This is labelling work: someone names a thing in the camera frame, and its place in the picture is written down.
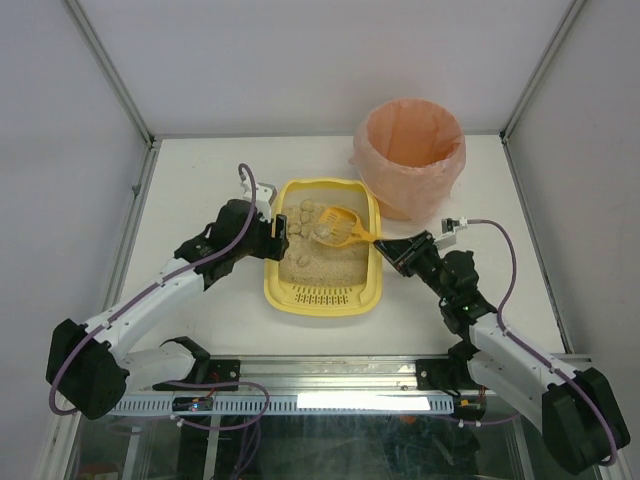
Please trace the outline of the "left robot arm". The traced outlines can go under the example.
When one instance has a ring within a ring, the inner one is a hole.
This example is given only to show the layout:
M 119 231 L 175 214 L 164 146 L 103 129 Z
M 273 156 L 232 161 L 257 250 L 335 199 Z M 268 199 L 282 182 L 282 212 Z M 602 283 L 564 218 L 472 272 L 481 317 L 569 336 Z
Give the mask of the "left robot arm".
M 136 390 L 194 389 L 212 379 L 209 353 L 186 336 L 155 349 L 133 348 L 171 310 L 229 275 L 238 261 L 280 261 L 287 247 L 285 215 L 269 219 L 247 200 L 228 201 L 141 292 L 81 324 L 66 319 L 54 329 L 45 375 L 49 397 L 62 395 L 95 420 Z

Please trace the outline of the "yellow litter box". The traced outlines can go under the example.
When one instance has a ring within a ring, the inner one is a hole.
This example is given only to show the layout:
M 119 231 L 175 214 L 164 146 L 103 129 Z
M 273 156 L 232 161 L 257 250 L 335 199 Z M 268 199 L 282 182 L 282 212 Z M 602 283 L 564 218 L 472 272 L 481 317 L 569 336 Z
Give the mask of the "yellow litter box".
M 284 206 L 313 199 L 327 207 L 344 207 L 355 212 L 366 231 L 379 235 L 381 217 L 375 198 L 364 184 L 338 178 L 294 179 L 278 194 L 274 212 L 282 214 Z M 311 317 L 353 316 L 370 311 L 382 293 L 382 258 L 367 242 L 369 260 L 367 279 L 362 284 L 345 287 L 316 287 L 285 282 L 279 276 L 279 262 L 268 260 L 265 266 L 264 293 L 276 309 Z

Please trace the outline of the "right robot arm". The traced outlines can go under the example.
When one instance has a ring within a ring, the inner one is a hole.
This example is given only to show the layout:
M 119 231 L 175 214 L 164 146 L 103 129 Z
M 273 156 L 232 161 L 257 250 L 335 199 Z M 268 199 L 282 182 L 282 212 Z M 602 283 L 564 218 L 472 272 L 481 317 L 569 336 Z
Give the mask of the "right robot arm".
M 479 290 L 471 251 L 441 254 L 428 231 L 377 240 L 376 250 L 404 277 L 418 277 L 438 297 L 449 331 L 460 337 L 452 356 L 470 379 L 509 403 L 536 427 L 568 473 L 611 466 L 631 435 L 606 376 L 580 370 L 523 340 Z

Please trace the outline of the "yellow litter scoop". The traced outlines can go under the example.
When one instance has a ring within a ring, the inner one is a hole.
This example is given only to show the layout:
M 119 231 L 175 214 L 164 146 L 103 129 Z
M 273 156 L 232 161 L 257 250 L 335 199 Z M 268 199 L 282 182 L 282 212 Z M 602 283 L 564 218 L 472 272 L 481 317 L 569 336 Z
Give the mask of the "yellow litter scoop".
M 360 217 L 349 209 L 327 207 L 319 217 L 316 226 L 318 224 L 327 224 L 331 227 L 331 238 L 320 240 L 315 236 L 314 230 L 313 238 L 329 247 L 344 248 L 355 243 L 373 243 L 377 240 L 374 234 L 364 229 Z

